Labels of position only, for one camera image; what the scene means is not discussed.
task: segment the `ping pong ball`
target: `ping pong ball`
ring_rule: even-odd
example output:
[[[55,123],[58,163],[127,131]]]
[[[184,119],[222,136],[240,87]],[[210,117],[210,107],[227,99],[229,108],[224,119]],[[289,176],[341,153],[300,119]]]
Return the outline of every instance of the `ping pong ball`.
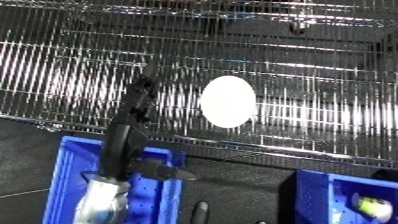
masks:
[[[222,76],[211,81],[200,98],[203,115],[215,126],[235,128],[256,112],[256,95],[245,80]]]

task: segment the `small object in bin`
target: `small object in bin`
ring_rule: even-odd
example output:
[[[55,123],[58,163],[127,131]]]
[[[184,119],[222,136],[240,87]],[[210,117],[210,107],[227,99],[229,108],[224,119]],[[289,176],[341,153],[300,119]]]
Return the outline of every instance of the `small object in bin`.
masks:
[[[351,204],[358,211],[371,216],[380,223],[387,223],[390,221],[393,207],[391,202],[371,197],[360,196],[355,193],[351,197]]]

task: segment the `metal wire rack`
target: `metal wire rack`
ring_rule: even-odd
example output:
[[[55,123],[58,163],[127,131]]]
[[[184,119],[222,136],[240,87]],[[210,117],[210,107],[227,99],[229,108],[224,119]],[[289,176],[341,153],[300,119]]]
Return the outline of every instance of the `metal wire rack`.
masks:
[[[395,0],[0,0],[0,17],[0,117],[102,133],[156,55],[153,140],[397,167]],[[223,75],[257,95],[236,129],[200,111]]]

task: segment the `blue container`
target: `blue container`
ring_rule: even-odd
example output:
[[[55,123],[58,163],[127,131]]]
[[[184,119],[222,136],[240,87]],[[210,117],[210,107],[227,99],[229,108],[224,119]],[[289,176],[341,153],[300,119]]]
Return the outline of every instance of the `blue container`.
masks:
[[[86,192],[82,171],[96,171],[101,141],[64,137],[51,184],[43,224],[71,224],[76,205]],[[165,149],[146,148],[144,158],[182,167],[185,154]],[[182,181],[159,182],[133,175],[130,180],[129,212],[126,224],[173,224],[177,222]]]
[[[296,224],[377,224],[351,206],[354,193],[398,206],[398,183],[308,170],[297,172]],[[398,223],[397,209],[388,224]]]

